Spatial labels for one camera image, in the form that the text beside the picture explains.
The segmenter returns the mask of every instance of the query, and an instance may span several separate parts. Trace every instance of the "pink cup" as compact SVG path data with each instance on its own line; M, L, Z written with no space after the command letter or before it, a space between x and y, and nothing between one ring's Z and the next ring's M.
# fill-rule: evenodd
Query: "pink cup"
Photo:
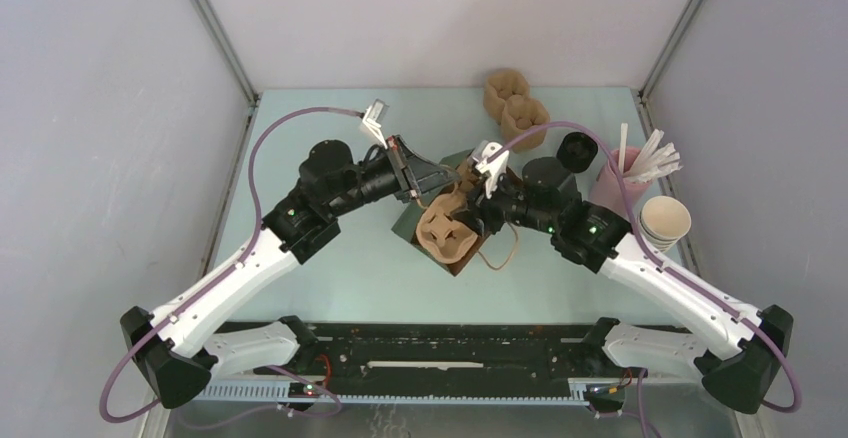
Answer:
M633 162L636 161L636 157L639 156L641 150L641 148L636 146L627 147L624 152L624 170L622 170L622 173L633 166ZM618 163L618 152L619 150L613 150L612 152L612 157L616 163ZM642 195L648 191L648 188L653 183L653 181L649 181L648 183L628 183L625 181L624 189L630 203L635 204L639 198L642 198ZM601 172L598 173L597 181L589 193L589 202L608 208L619 216L627 218L627 210L624 209L624 199L621 197L621 189L618 186L618 180L615 179L615 174L612 171L609 161L604 164Z

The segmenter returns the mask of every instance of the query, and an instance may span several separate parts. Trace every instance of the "stack of paper cups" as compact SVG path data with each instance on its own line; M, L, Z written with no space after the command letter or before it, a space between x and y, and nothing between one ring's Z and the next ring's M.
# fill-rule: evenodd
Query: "stack of paper cups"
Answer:
M692 227L692 216L683 203L670 196L655 196L639 213L639 231L645 240L665 253Z

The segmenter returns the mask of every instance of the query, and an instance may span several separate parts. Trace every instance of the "black round object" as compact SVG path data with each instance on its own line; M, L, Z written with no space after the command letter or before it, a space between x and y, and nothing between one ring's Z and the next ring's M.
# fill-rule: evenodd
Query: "black round object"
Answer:
M565 135L557 150L557 160L572 173L583 173L598 154L598 144L585 133Z

